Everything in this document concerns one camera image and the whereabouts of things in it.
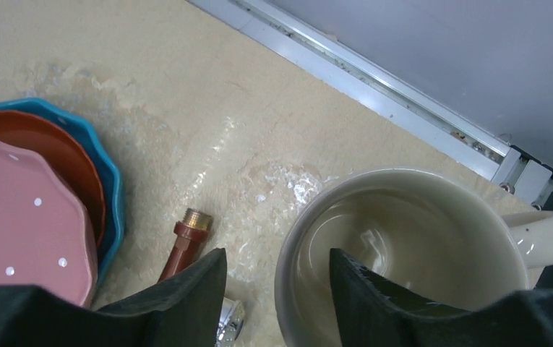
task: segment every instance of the white handle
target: white handle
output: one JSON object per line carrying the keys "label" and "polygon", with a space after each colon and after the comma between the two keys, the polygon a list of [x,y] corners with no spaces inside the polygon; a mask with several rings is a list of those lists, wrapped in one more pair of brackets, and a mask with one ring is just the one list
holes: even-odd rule
{"label": "white handle", "polygon": [[553,265],[553,211],[502,217],[528,269]]}

